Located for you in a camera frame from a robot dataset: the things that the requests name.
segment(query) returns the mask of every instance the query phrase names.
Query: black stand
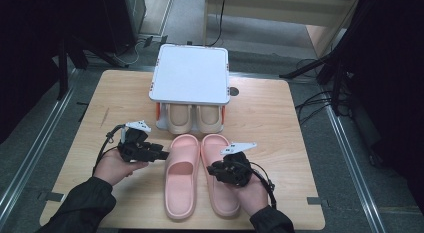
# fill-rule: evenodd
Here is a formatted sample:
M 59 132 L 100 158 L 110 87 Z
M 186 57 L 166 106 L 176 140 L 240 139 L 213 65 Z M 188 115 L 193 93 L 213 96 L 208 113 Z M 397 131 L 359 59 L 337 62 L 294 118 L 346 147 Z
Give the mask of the black stand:
M 61 100 L 65 93 L 68 91 L 67 54 L 77 69 L 87 69 L 88 60 L 84 55 L 83 49 L 91 51 L 93 54 L 97 55 L 99 58 L 111 64 L 112 66 L 120 68 L 128 67 L 128 65 L 123 65 L 119 61 L 116 61 L 112 57 L 105 54 L 103 51 L 97 49 L 95 46 L 76 36 L 65 36 L 59 42 L 59 95 L 57 100 Z
M 359 0 L 357 9 L 353 15 L 352 22 L 349 28 L 346 30 L 345 34 L 343 35 L 340 42 L 337 44 L 333 51 L 321 57 L 320 59 L 307 64 L 306 66 L 300 69 L 297 69 L 285 75 L 280 75 L 280 78 L 293 79 L 312 69 L 315 69 L 316 67 L 324 65 L 317 76 L 317 82 L 318 84 L 323 85 L 328 83 L 333 77 L 333 75 L 335 76 L 333 91 L 331 94 L 331 107 L 336 115 L 340 115 L 340 112 L 338 110 L 339 93 L 343 75 L 344 73 L 346 73 L 346 70 L 343 66 L 344 53 L 348 50 L 347 48 L 349 46 L 352 47 L 352 45 L 350 45 L 352 39 L 355 36 L 355 33 L 358 31 L 361 22 L 367 16 L 375 1 L 376 0 Z

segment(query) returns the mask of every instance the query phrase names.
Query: beige slipper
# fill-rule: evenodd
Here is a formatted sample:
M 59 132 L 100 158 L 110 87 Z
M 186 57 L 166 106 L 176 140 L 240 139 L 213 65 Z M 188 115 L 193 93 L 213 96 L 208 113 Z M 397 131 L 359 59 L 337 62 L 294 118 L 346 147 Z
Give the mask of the beige slipper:
M 191 130 L 191 105 L 166 104 L 168 113 L 168 131 L 172 134 L 184 134 Z
M 222 107 L 198 105 L 196 107 L 197 128 L 202 133 L 218 133 L 222 130 Z

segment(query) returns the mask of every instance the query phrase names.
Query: human hand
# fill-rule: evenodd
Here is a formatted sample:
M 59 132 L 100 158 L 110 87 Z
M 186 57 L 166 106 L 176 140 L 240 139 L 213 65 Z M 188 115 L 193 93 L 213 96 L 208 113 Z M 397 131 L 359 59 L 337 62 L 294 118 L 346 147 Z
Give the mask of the human hand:
M 268 193 L 259 178 L 252 175 L 249 183 L 243 187 L 225 184 L 239 199 L 241 207 L 249 216 L 268 205 Z
M 132 175 L 133 171 L 148 166 L 148 162 L 125 162 L 117 149 L 107 152 L 100 160 L 93 176 L 102 179 L 112 186 Z

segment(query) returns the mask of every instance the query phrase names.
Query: wooden table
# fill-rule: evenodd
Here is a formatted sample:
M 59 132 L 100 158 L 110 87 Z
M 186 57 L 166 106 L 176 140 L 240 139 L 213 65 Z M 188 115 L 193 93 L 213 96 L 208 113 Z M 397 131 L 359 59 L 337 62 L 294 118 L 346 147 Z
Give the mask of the wooden table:
M 145 120 L 152 127 L 147 141 L 168 150 L 175 136 L 155 127 L 155 103 L 148 97 L 151 80 L 152 73 L 148 72 L 104 72 L 52 192 L 67 194 L 91 176 L 106 133 L 118 124 Z M 229 141 L 256 142 L 258 146 L 245 153 L 249 160 L 264 167 L 275 183 L 278 209 L 292 219 L 296 229 L 322 229 L 325 221 L 321 206 L 307 202 L 307 197 L 318 194 L 288 84 L 282 80 L 230 77 L 230 85 L 240 93 L 227 105 L 221 134 Z M 195 135 L 199 140 L 205 136 Z M 164 161 L 156 161 L 118 183 L 113 190 L 117 205 L 100 226 L 252 229 L 243 211 L 234 219 L 223 219 L 213 212 L 202 166 L 194 214 L 182 222 L 170 220 L 164 206 L 164 166 Z M 40 218 L 42 225 L 60 204 L 47 202 Z

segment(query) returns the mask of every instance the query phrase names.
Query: orange part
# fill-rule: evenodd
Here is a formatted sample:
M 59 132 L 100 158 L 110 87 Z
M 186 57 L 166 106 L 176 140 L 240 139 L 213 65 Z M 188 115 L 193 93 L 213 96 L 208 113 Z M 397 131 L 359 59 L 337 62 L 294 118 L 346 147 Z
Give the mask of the orange part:
M 156 103 L 156 121 L 159 120 L 160 117 L 160 103 Z
M 222 113 L 222 121 L 221 121 L 221 124 L 223 124 L 223 125 L 224 125 L 224 118 L 225 118 L 225 106 L 223 106 L 223 107 L 222 107 L 221 113 Z

